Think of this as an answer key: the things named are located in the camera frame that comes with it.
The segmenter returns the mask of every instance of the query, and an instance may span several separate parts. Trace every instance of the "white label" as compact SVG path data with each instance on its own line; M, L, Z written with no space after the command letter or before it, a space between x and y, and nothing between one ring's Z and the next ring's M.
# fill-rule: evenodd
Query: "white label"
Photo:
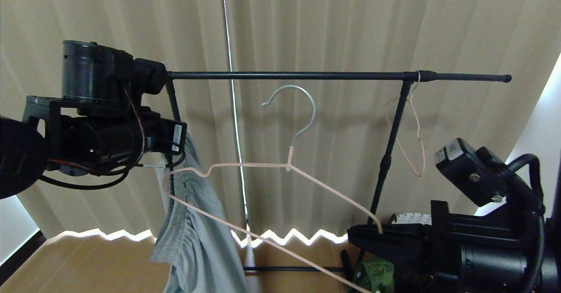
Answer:
M181 144L181 129L183 128L182 125L176 124L174 129L174 143L177 145ZM172 151L179 151L179 147L172 145Z
M446 154L444 153L444 147L443 147L441 150L437 151L437 153L434 155L434 163L438 165L444 159L446 159Z
M463 155L458 139L455 139L446 145L446 153L448 154L448 159L451 161Z

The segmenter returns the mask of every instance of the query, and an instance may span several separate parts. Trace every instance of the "screw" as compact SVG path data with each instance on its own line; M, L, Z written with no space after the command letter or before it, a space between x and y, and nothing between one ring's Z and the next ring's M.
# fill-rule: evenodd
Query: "screw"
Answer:
M501 203L503 201L503 197L501 197L500 195L494 195L491 200L495 203Z
M473 182L478 182L480 179L481 177L479 177L477 173L472 173L471 175L469 175L469 180Z

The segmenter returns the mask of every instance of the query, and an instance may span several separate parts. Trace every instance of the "curtain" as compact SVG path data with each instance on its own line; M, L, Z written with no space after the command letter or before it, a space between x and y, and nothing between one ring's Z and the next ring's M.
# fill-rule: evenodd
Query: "curtain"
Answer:
M21 119L25 95L60 96L62 41L97 41L134 57L164 61L170 71L228 70L222 0L0 0L2 115ZM398 147L377 214L429 211L446 200L457 213L475 206L440 175L432 153L455 137L505 158L521 133L561 51L561 0L226 0L233 69L240 71L415 71L513 75L509 84L427 82L415 108L427 152L415 177ZM294 164L370 206L389 126L387 101L399 82L235 81L241 155L248 162L285 162L293 134L318 105L313 127L295 144ZM227 81L177 81L181 116L202 167L237 161L232 94ZM167 95L145 105L170 118ZM392 117L395 103L389 105ZM417 168L416 123L407 107L398 138ZM146 162L158 161L148 156ZM48 175L72 183L104 179ZM296 228L342 234L366 221L305 179L272 169L244 169L252 231L284 236ZM228 219L244 226L238 169L211 176ZM157 233L164 211L155 172L135 169L120 185L73 191L42 182L18 195L47 236L100 228Z
M25 95L60 97L64 39L123 49L162 61L169 71L228 69L222 0L1 0L1 9L0 105L2 115L13 119L21 119ZM176 93L202 166L236 160L230 84L180 81ZM143 105L172 117L166 91L145 95ZM144 161L154 163L160 156ZM47 175L86 185L108 181ZM228 219L244 225L238 170L217 169L211 181ZM97 228L133 234L150 229L157 235L164 220L153 168L134 169L110 189L77 191L38 181L18 197L47 237Z
M239 71L415 71L511 74L509 84L427 82L415 108L427 153L415 177L396 145L377 214L476 207L434 167L433 153L455 137L505 159L517 141L561 51L561 0L227 0L234 69ZM292 136L310 119L310 104L279 86L305 87L316 121L298 138L293 163L369 208L390 127L384 107L400 82L240 81L242 157L286 162ZM388 112L395 112L392 103ZM417 124L405 109L398 139L417 169ZM344 233L366 215L294 173L245 169L252 231L296 228Z

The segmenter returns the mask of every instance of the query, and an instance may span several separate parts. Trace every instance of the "silver hanger hook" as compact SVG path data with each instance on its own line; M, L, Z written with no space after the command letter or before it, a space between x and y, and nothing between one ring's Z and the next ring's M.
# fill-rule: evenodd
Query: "silver hanger hook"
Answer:
M310 123L308 123L308 125L306 125L303 129L298 131L298 133L296 133L296 135L294 135L294 137L292 138L291 146L294 147L294 141L296 141L296 137L298 137L298 135L306 132L306 130L310 128L312 123L314 123L316 107L315 107L314 98L312 98L310 93L307 92L307 90L305 90L304 88L302 88L300 86L284 85L284 86L280 87L279 89L275 90L275 92L271 95L271 97L269 97L269 99L266 102L262 103L261 106L264 107L266 105L269 105L271 103L271 101L273 101L273 98L277 95L277 93L279 93L279 91L281 91L282 89L286 89L286 88L294 88L294 89L298 89L298 90L302 91L303 93L306 93L308 99L310 99L310 102L312 103L312 119L310 119Z

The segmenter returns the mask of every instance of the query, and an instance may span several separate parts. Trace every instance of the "floor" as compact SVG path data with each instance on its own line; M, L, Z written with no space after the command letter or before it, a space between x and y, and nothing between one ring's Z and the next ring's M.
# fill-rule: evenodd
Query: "floor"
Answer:
M142 241L128 237L109 241L99 235L50 239L0 287L0 292L161 292L169 265L148 260L153 246L152 237ZM351 261L358 255L355 247L322 237L310 247L292 238L285 247L328 267L341 266L342 249L349 250ZM245 255L245 249L240 249L242 261ZM254 255L256 265L303 265L265 243L254 249ZM345 285L320 272L256 272L247 276L257 279L264 293L347 291Z

